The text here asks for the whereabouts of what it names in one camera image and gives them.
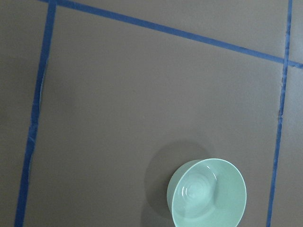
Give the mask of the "green bowl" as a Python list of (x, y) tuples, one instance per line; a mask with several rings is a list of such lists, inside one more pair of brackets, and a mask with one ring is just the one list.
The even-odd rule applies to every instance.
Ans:
[(176, 227), (236, 227), (246, 202), (242, 174), (218, 158), (183, 164), (167, 187), (167, 204)]

